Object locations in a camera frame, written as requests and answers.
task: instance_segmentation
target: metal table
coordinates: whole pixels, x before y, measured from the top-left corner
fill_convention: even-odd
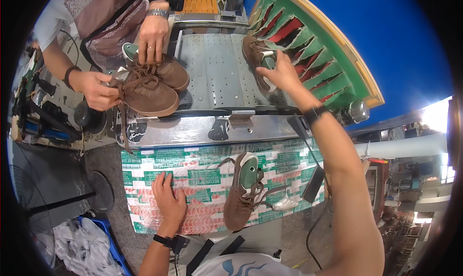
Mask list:
[[[168,53],[190,76],[179,94],[180,106],[169,117],[144,117],[129,109],[127,136],[132,149],[202,146],[297,138],[286,122],[297,109],[281,90],[259,90],[242,53],[248,24],[243,17],[222,20],[216,14],[179,14]],[[117,141],[120,136],[118,118]]]

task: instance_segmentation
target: white plastic bag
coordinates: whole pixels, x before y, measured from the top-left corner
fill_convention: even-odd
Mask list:
[[[111,252],[107,235],[90,219],[66,221],[53,228],[55,254],[79,276],[117,276],[124,271]]]

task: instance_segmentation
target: blue crate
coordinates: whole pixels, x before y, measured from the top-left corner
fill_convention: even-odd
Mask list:
[[[81,216],[77,217],[80,223],[82,223],[83,218],[84,217],[81,217]],[[111,238],[111,235],[109,233],[109,227],[111,226],[111,223],[106,219],[96,219],[96,218],[89,218],[89,219],[92,220],[108,236],[109,244],[110,244],[109,251],[111,252],[111,255],[113,256],[114,261],[116,261],[124,270],[125,276],[132,276],[129,272],[129,269],[125,265],[124,255],[119,254],[119,251],[117,250],[116,245],[114,244],[113,239]]]

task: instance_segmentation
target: blue wall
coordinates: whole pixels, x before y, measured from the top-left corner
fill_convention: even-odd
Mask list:
[[[248,16],[256,0],[245,0]],[[347,36],[386,101],[368,126],[453,94],[443,47],[415,0],[309,0]]]

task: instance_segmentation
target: yellow wooden frame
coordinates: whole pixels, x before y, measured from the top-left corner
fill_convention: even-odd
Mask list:
[[[252,14],[257,10],[257,6],[261,0],[257,0],[252,8]],[[352,62],[358,74],[362,78],[365,86],[367,87],[369,96],[365,97],[365,100],[368,107],[373,108],[378,105],[385,103],[384,98],[381,94],[381,91],[376,84],[376,81],[373,78],[370,70],[365,64],[364,60],[357,52],[353,44],[347,39],[347,37],[342,33],[341,30],[314,4],[309,0],[291,0],[302,10],[304,10],[312,19],[314,19],[332,38],[333,40],[341,47],[341,49],[346,54],[347,58]],[[257,20],[257,16],[252,18],[253,22],[250,22],[250,25]]]

